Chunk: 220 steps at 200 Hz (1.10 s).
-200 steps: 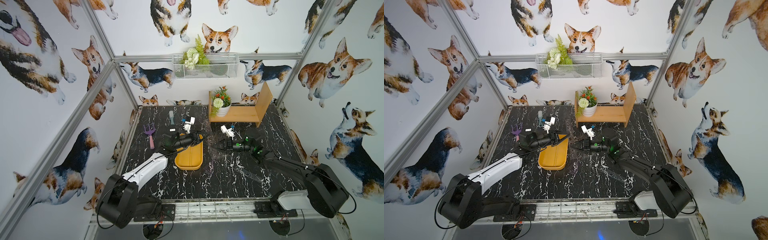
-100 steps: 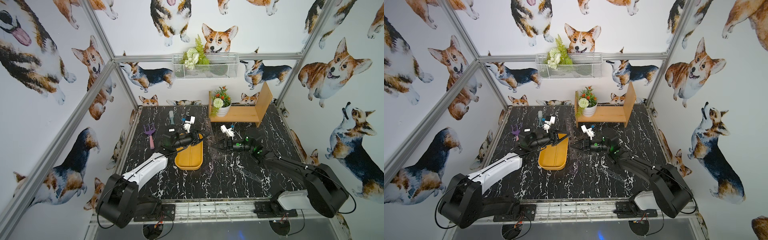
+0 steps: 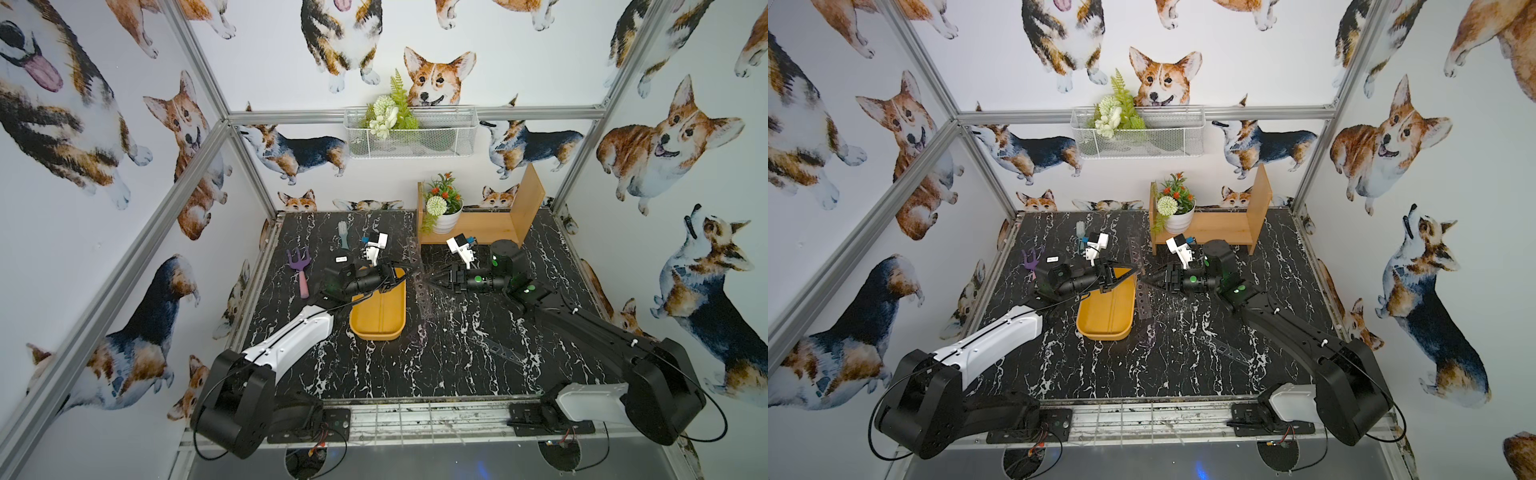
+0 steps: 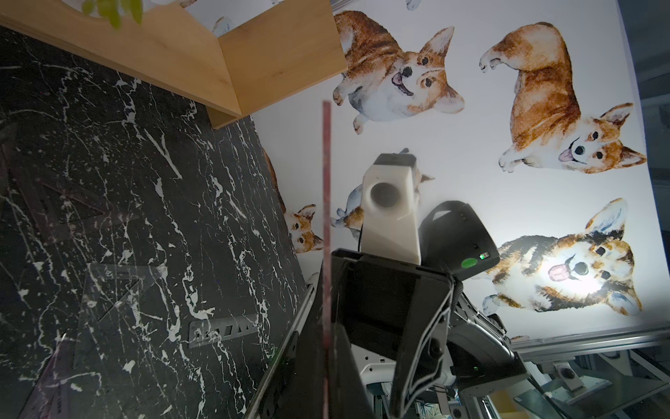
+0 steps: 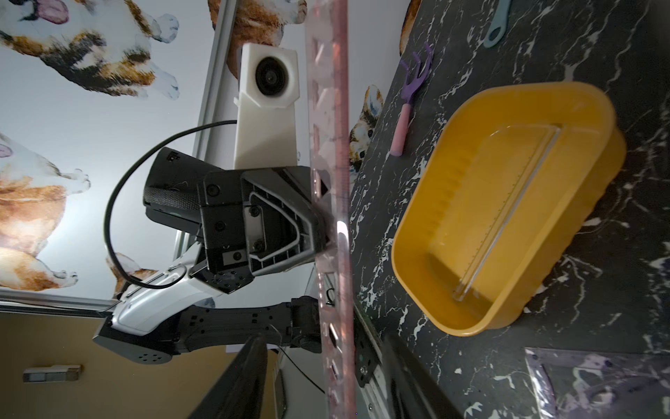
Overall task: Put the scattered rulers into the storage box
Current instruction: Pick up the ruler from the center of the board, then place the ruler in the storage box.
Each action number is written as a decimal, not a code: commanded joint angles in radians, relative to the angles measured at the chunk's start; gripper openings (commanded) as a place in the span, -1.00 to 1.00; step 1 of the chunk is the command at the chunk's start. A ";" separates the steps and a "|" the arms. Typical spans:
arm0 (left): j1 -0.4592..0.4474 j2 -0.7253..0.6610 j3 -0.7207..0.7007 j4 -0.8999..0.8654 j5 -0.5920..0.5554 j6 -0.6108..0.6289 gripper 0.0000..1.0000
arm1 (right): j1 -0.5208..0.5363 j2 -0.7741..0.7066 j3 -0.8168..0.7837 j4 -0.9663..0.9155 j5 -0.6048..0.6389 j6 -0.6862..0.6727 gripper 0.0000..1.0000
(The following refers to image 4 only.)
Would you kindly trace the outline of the grey clear stencil ruler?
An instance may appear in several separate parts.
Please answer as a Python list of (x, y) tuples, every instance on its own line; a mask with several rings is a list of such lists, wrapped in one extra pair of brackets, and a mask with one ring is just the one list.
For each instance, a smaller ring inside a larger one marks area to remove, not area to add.
[(258, 332), (256, 314), (192, 321), (188, 329), (188, 347), (203, 347), (238, 339)]

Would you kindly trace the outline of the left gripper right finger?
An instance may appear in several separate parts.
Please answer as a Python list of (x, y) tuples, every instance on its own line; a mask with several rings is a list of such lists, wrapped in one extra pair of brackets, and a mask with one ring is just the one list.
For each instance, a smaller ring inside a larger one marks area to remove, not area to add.
[(374, 418), (366, 388), (359, 376), (347, 331), (340, 324), (332, 327), (331, 418)]

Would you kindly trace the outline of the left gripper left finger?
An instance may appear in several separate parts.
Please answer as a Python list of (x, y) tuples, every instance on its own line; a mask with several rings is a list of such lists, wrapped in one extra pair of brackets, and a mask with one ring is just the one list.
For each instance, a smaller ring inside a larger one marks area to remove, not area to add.
[(319, 285), (309, 282), (305, 298), (258, 388), (260, 418), (321, 418), (324, 351)]

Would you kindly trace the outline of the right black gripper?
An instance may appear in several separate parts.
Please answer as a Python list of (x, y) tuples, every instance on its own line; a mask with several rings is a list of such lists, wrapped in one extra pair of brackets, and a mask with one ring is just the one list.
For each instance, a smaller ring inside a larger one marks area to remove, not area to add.
[(390, 415), (403, 417), (441, 377), (455, 281), (424, 266), (345, 249), (332, 254), (332, 280), (333, 314), (350, 342), (394, 361)]

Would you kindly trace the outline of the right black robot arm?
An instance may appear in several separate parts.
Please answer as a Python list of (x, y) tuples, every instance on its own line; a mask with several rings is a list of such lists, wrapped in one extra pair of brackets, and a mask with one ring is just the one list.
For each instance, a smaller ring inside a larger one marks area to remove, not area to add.
[(466, 203), (438, 204), (419, 229), (422, 261), (371, 251), (332, 254), (333, 314), (349, 342), (394, 362), (389, 417), (401, 418), (425, 392), (454, 389), (463, 415), (483, 415), (483, 399), (528, 377), (502, 321), (484, 315), (466, 279), (499, 262), (483, 223)]

